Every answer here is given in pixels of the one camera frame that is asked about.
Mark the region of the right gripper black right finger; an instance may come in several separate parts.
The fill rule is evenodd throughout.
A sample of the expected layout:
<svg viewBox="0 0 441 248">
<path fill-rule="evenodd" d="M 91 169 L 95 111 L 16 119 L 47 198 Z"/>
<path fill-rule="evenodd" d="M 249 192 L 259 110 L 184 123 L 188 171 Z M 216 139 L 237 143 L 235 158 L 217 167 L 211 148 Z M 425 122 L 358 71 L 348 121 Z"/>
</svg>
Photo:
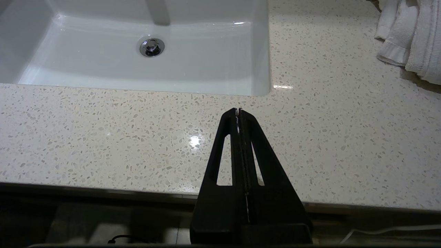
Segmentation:
<svg viewBox="0 0 441 248">
<path fill-rule="evenodd" d="M 304 206 L 257 119 L 238 110 L 246 199 L 252 224 L 311 225 Z"/>
</svg>

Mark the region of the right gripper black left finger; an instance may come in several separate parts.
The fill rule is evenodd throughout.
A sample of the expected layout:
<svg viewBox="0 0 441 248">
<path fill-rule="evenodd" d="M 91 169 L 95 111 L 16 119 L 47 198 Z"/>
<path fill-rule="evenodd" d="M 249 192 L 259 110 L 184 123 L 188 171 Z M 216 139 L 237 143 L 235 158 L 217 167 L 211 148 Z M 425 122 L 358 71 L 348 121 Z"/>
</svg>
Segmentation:
<svg viewBox="0 0 441 248">
<path fill-rule="evenodd" d="M 212 145 L 205 175 L 197 197 L 194 218 L 212 225 L 246 225 L 249 223 L 249 170 L 247 143 L 244 138 L 241 108 L 226 111 Z M 233 184 L 218 185 L 225 139 L 230 138 L 230 169 Z"/>
</svg>

